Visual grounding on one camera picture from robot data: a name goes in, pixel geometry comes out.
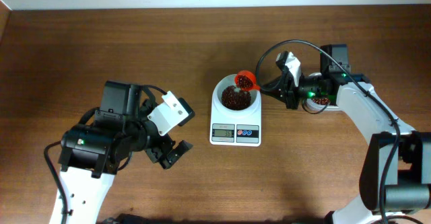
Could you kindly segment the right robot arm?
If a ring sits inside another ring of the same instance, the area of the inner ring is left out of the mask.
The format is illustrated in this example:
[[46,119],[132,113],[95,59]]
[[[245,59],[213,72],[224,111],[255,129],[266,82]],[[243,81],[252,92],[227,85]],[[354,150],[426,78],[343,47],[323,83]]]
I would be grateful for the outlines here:
[[283,51],[275,60],[281,75],[260,88],[288,109],[327,98],[328,105],[344,112],[367,142],[359,195],[328,213],[324,222],[415,222],[411,214],[430,208],[430,133],[400,120],[365,75],[351,72],[346,45],[328,44],[317,50],[319,73],[304,76],[300,61],[292,52]]

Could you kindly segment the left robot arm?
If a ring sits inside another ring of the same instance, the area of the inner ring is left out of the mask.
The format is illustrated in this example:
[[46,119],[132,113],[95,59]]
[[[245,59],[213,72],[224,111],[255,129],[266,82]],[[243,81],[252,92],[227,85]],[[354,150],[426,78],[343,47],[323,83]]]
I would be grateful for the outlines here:
[[107,81],[102,101],[88,110],[58,141],[60,170],[44,158],[57,185],[51,223],[95,223],[118,171],[135,152],[143,151],[152,163],[171,168],[192,144],[176,143],[169,131],[195,115],[183,98],[162,91],[157,103],[152,85]]

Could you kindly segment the orange measuring scoop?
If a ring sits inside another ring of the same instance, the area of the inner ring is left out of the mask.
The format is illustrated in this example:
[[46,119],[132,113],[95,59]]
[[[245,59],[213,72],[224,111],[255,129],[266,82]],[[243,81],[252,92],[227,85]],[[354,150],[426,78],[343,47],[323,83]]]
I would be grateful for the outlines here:
[[234,78],[234,82],[243,91],[260,90],[256,76],[247,70],[239,71]]

